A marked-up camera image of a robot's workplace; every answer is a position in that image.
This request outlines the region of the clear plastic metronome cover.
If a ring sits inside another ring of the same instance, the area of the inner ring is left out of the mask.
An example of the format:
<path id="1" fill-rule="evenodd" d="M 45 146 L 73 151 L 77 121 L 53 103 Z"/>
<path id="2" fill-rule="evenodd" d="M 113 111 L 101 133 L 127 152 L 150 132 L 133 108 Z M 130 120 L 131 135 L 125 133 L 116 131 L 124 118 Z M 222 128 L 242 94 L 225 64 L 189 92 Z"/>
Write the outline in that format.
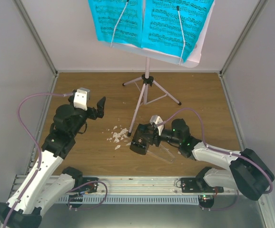
<path id="1" fill-rule="evenodd" d="M 147 154 L 150 154 L 154 158 L 166 162 L 168 164 L 172 164 L 175 160 L 175 156 L 169 151 L 168 148 L 166 148 L 163 145 L 160 145 L 158 147 L 156 146 L 150 146 Z"/>

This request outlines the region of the black metronome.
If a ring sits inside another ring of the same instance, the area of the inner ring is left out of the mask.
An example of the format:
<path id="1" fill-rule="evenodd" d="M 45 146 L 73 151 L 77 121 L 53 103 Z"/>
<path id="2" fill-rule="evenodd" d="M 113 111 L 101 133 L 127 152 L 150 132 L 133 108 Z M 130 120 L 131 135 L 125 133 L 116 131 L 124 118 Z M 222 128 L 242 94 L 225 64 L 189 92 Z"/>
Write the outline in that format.
<path id="1" fill-rule="evenodd" d="M 139 124 L 132 138 L 130 150 L 146 155 L 149 146 L 155 144 L 157 136 L 157 129 L 152 124 Z"/>

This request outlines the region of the white music stand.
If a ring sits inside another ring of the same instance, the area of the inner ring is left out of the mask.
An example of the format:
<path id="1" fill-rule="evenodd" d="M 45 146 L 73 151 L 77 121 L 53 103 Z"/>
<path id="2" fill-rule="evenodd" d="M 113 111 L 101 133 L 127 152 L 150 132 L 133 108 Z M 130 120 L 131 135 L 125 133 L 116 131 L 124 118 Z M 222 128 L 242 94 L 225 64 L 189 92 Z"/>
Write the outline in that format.
<path id="1" fill-rule="evenodd" d="M 179 60 L 179 61 L 173 60 L 172 63 L 174 63 L 176 65 L 179 65 L 179 66 L 186 67 L 186 68 L 194 68 L 194 67 L 198 66 L 198 64 L 200 63 L 201 51 L 202 51 L 202 47 L 203 47 L 203 44 L 204 44 L 206 32 L 207 32 L 207 29 L 208 29 L 209 21 L 210 21 L 215 3 L 216 2 L 214 1 L 211 8 L 210 8 L 210 10 L 209 10 L 209 13 L 207 14 L 205 25 L 204 25 L 201 33 L 200 33 L 200 36 L 199 36 L 199 39 L 198 39 L 198 41 L 195 45 L 195 48 L 191 52 L 189 58 L 186 60 L 186 62 L 183 62 L 182 60 Z M 132 83 L 135 84 L 137 81 L 140 81 L 140 80 L 143 81 L 142 88 L 140 89 L 139 99 L 138 99 L 138 102 L 137 102 L 137 105 L 136 105 L 136 108 L 135 108 L 135 111 L 134 111 L 134 115 L 133 115 L 133 118 L 132 118 L 132 121 L 131 121 L 131 124 L 130 124 L 130 127 L 129 127 L 129 131 L 127 133 L 127 136 L 130 137 L 131 134 L 132 134 L 134 122 L 136 120 L 138 109 L 141 105 L 150 104 L 150 103 L 152 103 L 154 101 L 157 101 L 161 98 L 164 98 L 166 96 L 169 96 L 178 105 L 182 105 L 182 103 L 180 101 L 178 101 L 174 96 L 172 96 L 165 88 L 163 88 L 152 76 L 149 75 L 150 74 L 150 58 L 153 57 L 154 55 L 163 55 L 163 53 L 156 52 L 156 51 L 153 51 L 151 49 L 140 49 L 140 48 L 137 48 L 133 45 L 127 45 L 127 44 L 115 44 L 115 45 L 116 45 L 116 47 L 122 48 L 122 49 L 127 47 L 130 50 L 134 50 L 135 53 L 141 53 L 141 54 L 146 56 L 145 73 L 142 74 L 142 76 L 140 76 L 136 79 L 130 80 L 130 81 L 125 82 L 125 83 L 122 84 L 123 86 L 127 86 L 127 85 L 132 84 Z M 158 97 L 158 98 L 154 99 L 154 100 L 147 101 L 148 88 L 152 85 L 156 85 L 165 94 L 161 97 Z"/>

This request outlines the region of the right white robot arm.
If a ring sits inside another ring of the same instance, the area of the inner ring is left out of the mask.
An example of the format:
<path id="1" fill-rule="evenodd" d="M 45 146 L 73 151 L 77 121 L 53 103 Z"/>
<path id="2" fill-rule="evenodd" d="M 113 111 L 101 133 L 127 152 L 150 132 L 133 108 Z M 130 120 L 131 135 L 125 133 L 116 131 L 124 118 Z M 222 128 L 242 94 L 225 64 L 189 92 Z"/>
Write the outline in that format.
<path id="1" fill-rule="evenodd" d="M 153 144 L 167 142 L 185 158 L 219 167 L 205 167 L 198 173 L 196 188 L 200 192 L 223 187 L 238 190 L 248 199 L 257 201 L 272 190 L 275 176 L 253 150 L 230 151 L 206 144 L 190 134 L 183 119 L 175 119 L 172 128 L 165 129 L 161 117 L 155 115 L 150 124 L 154 128 Z"/>

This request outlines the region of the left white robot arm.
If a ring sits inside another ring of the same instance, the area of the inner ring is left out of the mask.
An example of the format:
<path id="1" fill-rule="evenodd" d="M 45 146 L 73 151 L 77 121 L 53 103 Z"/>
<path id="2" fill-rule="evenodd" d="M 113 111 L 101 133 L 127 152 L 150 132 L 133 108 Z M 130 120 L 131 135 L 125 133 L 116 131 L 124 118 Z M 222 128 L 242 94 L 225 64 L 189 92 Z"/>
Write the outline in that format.
<path id="1" fill-rule="evenodd" d="M 0 202 L 0 222 L 5 228 L 37 228 L 46 212 L 67 193 L 74 197 L 97 191 L 101 181 L 91 178 L 83 182 L 81 171 L 67 167 L 49 186 L 47 181 L 64 161 L 75 145 L 80 129 L 87 119 L 103 118 L 106 98 L 102 97 L 96 108 L 87 107 L 88 98 L 71 95 L 69 103 L 57 108 L 44 144 L 38 147 L 38 158 L 23 183 L 7 200 Z"/>

